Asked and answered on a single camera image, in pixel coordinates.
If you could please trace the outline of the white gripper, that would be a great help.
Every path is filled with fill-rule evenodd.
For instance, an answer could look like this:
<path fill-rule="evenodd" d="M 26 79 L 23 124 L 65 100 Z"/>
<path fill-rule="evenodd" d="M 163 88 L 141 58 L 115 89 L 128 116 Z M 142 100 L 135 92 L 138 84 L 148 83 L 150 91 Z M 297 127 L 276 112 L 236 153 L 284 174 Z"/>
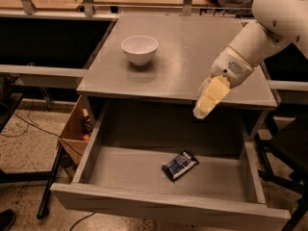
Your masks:
<path fill-rule="evenodd" d="M 199 97 L 193 108 L 193 115 L 205 118 L 222 99 L 241 85 L 254 68 L 231 47 L 226 47 L 214 60 L 211 75 L 200 85 Z"/>

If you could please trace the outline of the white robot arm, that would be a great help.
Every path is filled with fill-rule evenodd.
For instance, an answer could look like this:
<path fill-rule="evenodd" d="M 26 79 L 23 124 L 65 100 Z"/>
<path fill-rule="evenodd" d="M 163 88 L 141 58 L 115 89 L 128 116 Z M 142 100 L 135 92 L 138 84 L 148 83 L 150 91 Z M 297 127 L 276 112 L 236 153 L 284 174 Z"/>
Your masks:
<path fill-rule="evenodd" d="M 246 24 L 211 66 L 199 88 L 193 115 L 205 118 L 264 59 L 290 44 L 308 58 L 308 0 L 254 0 Z"/>

